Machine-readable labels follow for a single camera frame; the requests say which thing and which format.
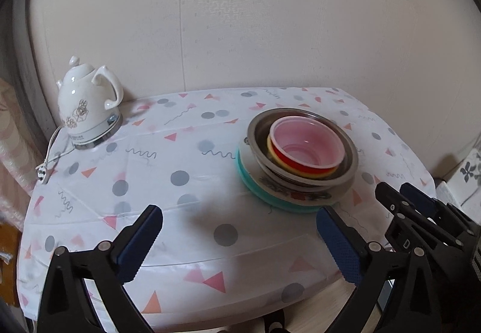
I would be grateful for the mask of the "red plastic bowl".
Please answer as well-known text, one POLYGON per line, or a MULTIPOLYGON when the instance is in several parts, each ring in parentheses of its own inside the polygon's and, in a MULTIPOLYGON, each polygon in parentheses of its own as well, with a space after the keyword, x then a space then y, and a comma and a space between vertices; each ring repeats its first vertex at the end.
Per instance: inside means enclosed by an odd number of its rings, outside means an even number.
POLYGON ((289 159, 309 168, 339 166, 346 150, 332 128, 306 116, 284 116, 270 127, 271 142, 289 159))

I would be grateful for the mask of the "stainless steel bowl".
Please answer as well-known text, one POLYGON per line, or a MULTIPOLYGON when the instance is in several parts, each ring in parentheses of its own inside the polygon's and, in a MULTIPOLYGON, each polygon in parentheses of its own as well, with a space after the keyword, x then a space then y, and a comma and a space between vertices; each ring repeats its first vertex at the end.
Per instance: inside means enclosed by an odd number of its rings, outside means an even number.
POLYGON ((285 180, 291 184, 295 184, 296 186, 307 186, 314 187, 315 189, 319 190, 326 190, 332 186, 339 186, 340 184, 349 181, 351 178, 355 177, 355 174, 358 170, 358 153, 353 141, 349 138, 349 136, 340 127, 338 127, 338 125, 332 122, 332 120, 326 119, 310 111, 295 108, 278 108, 263 111, 251 120, 247 129, 246 139, 254 153, 254 157, 263 167, 263 169, 270 170, 282 180, 285 180), (268 157, 267 138, 270 127, 277 119, 284 116, 306 116, 326 124, 338 134, 346 150, 346 155, 344 160, 339 165, 339 169, 332 176, 325 179, 309 179, 299 177, 295 174, 287 172, 268 157))

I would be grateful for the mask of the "yellow plastic bowl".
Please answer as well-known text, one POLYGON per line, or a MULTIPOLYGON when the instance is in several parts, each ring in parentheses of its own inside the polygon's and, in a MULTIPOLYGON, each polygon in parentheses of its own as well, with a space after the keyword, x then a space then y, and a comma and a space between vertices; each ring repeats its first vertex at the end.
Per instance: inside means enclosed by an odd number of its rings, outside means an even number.
POLYGON ((326 169, 314 169, 309 168, 307 165, 299 164, 287 156, 282 154, 271 142, 271 137, 267 138, 268 157, 272 159, 274 163, 282 167, 287 172, 295 174, 299 177, 309 179, 325 179, 332 176, 339 167, 326 168, 326 169))

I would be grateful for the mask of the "turquoise plastic plate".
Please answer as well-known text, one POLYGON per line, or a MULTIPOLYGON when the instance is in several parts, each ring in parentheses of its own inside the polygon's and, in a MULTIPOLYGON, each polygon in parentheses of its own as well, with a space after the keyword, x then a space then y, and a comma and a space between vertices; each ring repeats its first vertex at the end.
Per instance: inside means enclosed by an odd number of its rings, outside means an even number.
MULTIPOLYGON (((244 140, 242 140, 241 142, 245 142, 246 144, 248 144, 246 138, 244 140)), ((299 205, 295 205, 295 204, 285 202, 282 199, 278 199, 276 197, 273 197, 273 196, 269 195, 267 192, 261 191, 258 188, 258 186, 255 186, 253 184, 253 181, 251 181, 248 178, 247 174, 242 169, 242 165, 239 163, 239 159, 238 159, 238 156, 239 156, 238 148, 237 148, 237 152, 236 152, 236 167, 237 167, 237 171, 240 175, 240 178, 244 182, 245 186, 256 197, 260 198, 264 203, 267 203, 267 204, 271 205, 273 208, 278 208, 278 209, 293 212, 293 213, 313 213, 313 212, 316 212, 320 207, 326 206, 326 205, 307 206, 307 207, 306 206, 299 206, 299 205)))

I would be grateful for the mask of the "pink striped starfish curtain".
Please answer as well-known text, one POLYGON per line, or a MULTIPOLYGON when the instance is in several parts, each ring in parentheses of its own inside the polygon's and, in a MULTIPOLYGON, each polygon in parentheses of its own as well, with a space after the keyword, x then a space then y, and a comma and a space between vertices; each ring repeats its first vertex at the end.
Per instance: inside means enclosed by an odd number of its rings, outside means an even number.
POLYGON ((15 90, 5 80, 1 81, 0 98, 1 218, 22 230, 41 155, 25 123, 15 90))

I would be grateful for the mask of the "white ceramic electric kettle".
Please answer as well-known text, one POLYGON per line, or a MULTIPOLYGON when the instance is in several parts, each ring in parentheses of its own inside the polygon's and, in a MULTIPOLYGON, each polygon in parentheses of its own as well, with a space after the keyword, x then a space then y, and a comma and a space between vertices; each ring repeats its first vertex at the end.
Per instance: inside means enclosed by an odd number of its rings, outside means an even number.
POLYGON ((105 65, 95 68, 73 56, 57 86, 60 120, 75 148, 96 146, 120 128, 124 89, 105 65))

